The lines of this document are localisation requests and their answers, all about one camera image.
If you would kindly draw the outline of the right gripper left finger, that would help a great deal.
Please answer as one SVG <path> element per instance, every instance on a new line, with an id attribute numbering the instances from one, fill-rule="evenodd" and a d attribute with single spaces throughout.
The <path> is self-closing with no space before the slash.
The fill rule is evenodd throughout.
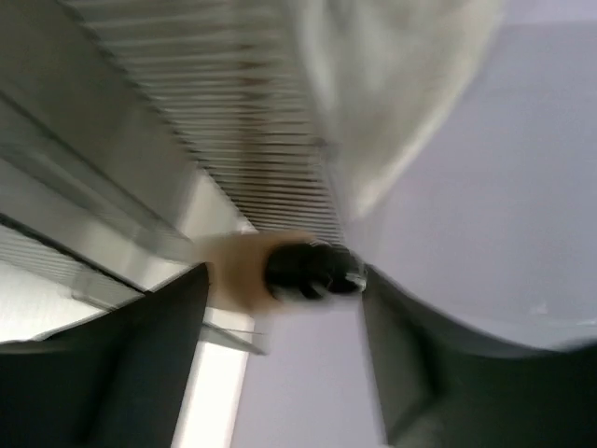
<path id="1" fill-rule="evenodd" d="M 2 343 L 2 446 L 171 446 L 209 285 L 200 264 L 110 313 Z"/>

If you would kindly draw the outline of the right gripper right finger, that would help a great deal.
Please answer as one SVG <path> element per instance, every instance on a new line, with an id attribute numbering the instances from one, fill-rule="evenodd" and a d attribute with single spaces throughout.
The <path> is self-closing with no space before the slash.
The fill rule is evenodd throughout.
<path id="1" fill-rule="evenodd" d="M 541 349 L 472 328 L 368 269 L 363 316 L 392 447 L 592 447 L 596 346 Z"/>

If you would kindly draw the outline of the foundation bottle black pump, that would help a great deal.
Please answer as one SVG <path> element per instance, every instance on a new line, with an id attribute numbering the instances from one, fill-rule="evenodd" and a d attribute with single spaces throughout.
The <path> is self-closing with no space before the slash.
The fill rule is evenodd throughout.
<path id="1" fill-rule="evenodd" d="M 304 231 L 203 237 L 194 256 L 207 264 L 210 306 L 250 316 L 359 295 L 368 282 L 366 264 L 351 250 Z"/>

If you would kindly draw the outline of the clear acrylic makeup organizer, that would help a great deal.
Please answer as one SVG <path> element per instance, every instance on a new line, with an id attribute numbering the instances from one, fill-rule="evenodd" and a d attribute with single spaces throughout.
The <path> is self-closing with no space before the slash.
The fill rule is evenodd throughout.
<path id="1" fill-rule="evenodd" d="M 5 1 L 1 260 L 109 310 L 207 235 L 340 244 L 484 59 L 502 1 Z"/>

